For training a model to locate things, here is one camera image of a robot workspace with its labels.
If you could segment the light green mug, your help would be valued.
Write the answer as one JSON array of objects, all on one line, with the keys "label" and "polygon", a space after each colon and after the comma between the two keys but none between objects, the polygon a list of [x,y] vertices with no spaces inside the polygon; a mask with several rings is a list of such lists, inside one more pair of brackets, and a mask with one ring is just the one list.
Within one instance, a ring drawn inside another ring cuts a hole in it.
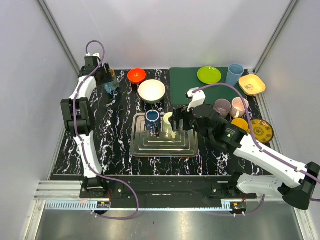
[{"label": "light green mug", "polygon": [[167,136],[171,136],[172,139],[176,138],[176,133],[172,129],[172,125],[169,121],[169,118],[173,115],[172,112],[168,112],[163,116],[162,120],[162,128],[163,131],[167,134]]}]

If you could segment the blue mug yellow inside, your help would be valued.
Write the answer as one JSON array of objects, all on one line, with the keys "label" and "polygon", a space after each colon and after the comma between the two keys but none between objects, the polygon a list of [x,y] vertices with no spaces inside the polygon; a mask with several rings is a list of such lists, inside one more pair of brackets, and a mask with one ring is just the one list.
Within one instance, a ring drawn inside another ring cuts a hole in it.
[{"label": "blue mug yellow inside", "polygon": [[105,91],[108,94],[110,94],[111,92],[115,91],[119,86],[115,71],[112,68],[110,69],[110,71],[111,71],[111,81],[107,82],[107,83],[105,83],[103,85]]}]

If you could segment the dark blue mug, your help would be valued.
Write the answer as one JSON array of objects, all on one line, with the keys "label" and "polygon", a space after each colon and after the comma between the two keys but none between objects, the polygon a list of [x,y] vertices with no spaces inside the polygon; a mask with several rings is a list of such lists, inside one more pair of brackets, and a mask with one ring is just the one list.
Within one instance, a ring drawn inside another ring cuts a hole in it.
[{"label": "dark blue mug", "polygon": [[144,116],[146,129],[156,137],[160,136],[162,121],[161,115],[157,110],[149,110]]}]

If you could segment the translucent purple cup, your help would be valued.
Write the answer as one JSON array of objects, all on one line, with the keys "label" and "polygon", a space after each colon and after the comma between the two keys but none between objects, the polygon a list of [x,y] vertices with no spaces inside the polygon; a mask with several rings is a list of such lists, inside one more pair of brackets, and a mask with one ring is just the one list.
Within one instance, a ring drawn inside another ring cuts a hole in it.
[{"label": "translucent purple cup", "polygon": [[213,105],[213,109],[219,114],[219,117],[224,119],[230,113],[231,108],[231,103],[224,98],[218,99]]}]

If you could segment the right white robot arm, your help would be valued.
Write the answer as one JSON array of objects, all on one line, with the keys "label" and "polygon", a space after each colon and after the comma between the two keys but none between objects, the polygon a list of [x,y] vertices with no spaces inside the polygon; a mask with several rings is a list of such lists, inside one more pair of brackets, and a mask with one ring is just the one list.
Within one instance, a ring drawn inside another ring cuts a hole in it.
[{"label": "right white robot arm", "polygon": [[281,197],[290,206],[307,210],[315,191],[320,166],[290,159],[261,144],[254,136],[221,118],[209,105],[191,110],[174,109],[168,119],[172,130],[193,130],[221,152],[246,159],[268,171],[267,176],[237,173],[227,185],[228,195],[239,198],[243,194],[262,194]]}]

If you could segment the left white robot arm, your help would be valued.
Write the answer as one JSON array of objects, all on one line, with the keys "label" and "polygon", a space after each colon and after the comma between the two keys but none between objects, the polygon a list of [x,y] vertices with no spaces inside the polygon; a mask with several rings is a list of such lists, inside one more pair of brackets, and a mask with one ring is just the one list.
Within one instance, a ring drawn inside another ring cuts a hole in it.
[{"label": "left white robot arm", "polygon": [[71,96],[60,102],[65,130],[71,134],[80,152],[83,165],[83,180],[79,197],[82,199],[103,198],[108,195],[107,181],[101,177],[94,143],[95,119],[90,98],[97,87],[107,77],[100,54],[87,53],[85,65],[81,68],[77,86]]}]

